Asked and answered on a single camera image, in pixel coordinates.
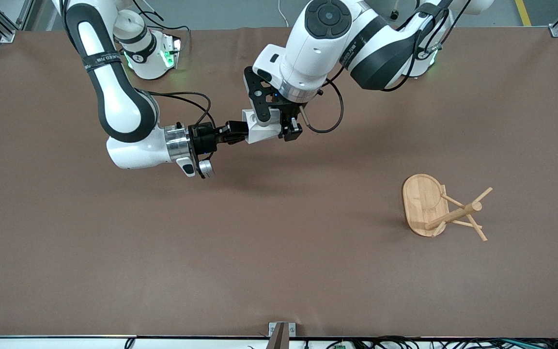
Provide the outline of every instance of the wooden dowel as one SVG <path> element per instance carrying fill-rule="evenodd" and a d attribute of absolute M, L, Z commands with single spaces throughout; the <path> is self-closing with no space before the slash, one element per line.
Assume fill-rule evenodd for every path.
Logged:
<path fill-rule="evenodd" d="M 432 237 L 438 236 L 441 234 L 441 232 L 443 232 L 443 228 L 445 228 L 445 225 L 447 225 L 447 223 L 445 223 L 445 221 L 442 221 L 438 227 L 436 228 L 436 230 L 434 230 L 434 232 L 432 233 Z"/>
<path fill-rule="evenodd" d="M 492 191 L 492 187 L 489 187 L 485 190 L 485 192 L 482 192 L 480 196 L 478 196 L 475 201 L 481 201 L 481 199 L 483 199 L 486 195 L 490 194 L 490 192 Z"/>
<path fill-rule="evenodd" d="M 466 216 L 467 214 L 472 214 L 472 213 L 480 211 L 481 208 L 482 208 L 481 203 L 474 201 L 474 202 L 466 205 L 464 208 L 458 208 L 454 212 L 449 212 L 442 217 L 438 217 L 434 221 L 426 223 L 425 224 L 425 230 L 432 230 L 432 229 L 438 227 L 438 225 L 441 222 L 449 223 L 451 221 L 457 221 L 458 219 L 462 218 L 463 216 Z"/>
<path fill-rule="evenodd" d="M 481 231 L 481 228 L 479 228 L 479 226 L 475 222 L 475 219 L 470 214 L 467 214 L 466 216 L 469 219 L 469 221 L 471 221 L 471 224 L 472 224 L 473 228 L 475 228 L 475 230 L 477 231 L 477 234 L 479 234 L 479 237 L 481 238 L 481 240 L 482 241 L 488 241 L 488 238 L 485 237 L 485 234 L 483 234 L 483 231 Z"/>
<path fill-rule="evenodd" d="M 451 223 L 458 224 L 458 225 L 463 225 L 463 226 L 465 226 L 465 227 L 474 228 L 473 225 L 472 225 L 471 223 L 466 223 L 466 222 L 463 222 L 463 221 L 453 221 L 453 222 L 451 222 Z"/>
<path fill-rule="evenodd" d="M 449 197 L 449 196 L 447 196 L 447 195 L 445 195 L 445 194 L 442 194 L 441 197 L 443 197 L 443 199 L 449 201 L 450 203 L 452 203 L 452 204 L 454 204 L 454 205 L 456 205 L 456 206 L 458 206 L 458 207 L 462 207 L 462 208 L 465 207 L 464 204 L 460 203 L 460 202 L 457 201 L 456 199 L 451 199 L 451 197 Z"/>

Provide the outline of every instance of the wooden post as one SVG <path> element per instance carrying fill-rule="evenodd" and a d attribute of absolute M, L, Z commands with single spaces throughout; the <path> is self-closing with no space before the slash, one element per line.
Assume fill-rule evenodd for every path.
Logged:
<path fill-rule="evenodd" d="M 434 221 L 426 223 L 425 224 L 425 229 L 426 230 L 432 230 L 434 228 L 437 228 L 438 225 L 441 222 L 449 223 L 449 222 L 452 222 L 452 221 L 456 221 L 456 220 L 466 216 L 467 214 L 473 214 L 475 212 L 480 211 L 481 208 L 482 208 L 482 206 L 481 206 L 481 203 L 479 203 L 479 201 L 473 201 L 472 203 L 466 205 L 464 208 L 458 208 L 454 212 L 449 212 L 442 217 L 438 217 Z"/>

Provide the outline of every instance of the white cable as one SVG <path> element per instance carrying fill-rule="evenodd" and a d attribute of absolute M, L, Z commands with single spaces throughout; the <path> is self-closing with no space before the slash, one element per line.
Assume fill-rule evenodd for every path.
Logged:
<path fill-rule="evenodd" d="M 281 14 L 281 17 L 283 17 L 283 20 L 285 20 L 285 26 L 289 27 L 290 23 L 288 23 L 288 19 L 283 15 L 283 13 L 281 12 L 281 0 L 277 1 L 277 9 L 279 9 L 279 13 Z"/>

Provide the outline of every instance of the metal bracket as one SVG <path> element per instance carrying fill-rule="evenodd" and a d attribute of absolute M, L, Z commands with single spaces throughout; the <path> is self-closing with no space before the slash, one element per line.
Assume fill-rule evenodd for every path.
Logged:
<path fill-rule="evenodd" d="M 288 325 L 288 335 L 289 336 L 296 336 L 296 322 L 269 322 L 268 323 L 268 336 L 272 336 L 275 328 L 277 327 L 277 323 L 285 323 Z"/>
<path fill-rule="evenodd" d="M 548 31 L 551 33 L 551 37 L 558 37 L 558 31 L 556 31 L 553 26 L 554 24 L 549 24 Z"/>
<path fill-rule="evenodd" d="M 0 42 L 2 44 L 11 44 L 14 41 L 14 37 L 16 36 L 16 31 L 12 31 L 11 37 L 1 37 Z"/>

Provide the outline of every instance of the round black button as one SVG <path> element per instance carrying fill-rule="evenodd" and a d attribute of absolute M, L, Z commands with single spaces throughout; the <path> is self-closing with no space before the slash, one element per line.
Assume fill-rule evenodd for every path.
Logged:
<path fill-rule="evenodd" d="M 341 19 L 341 11 L 336 6 L 323 6 L 318 11 L 318 18 L 327 26 L 334 26 Z"/>

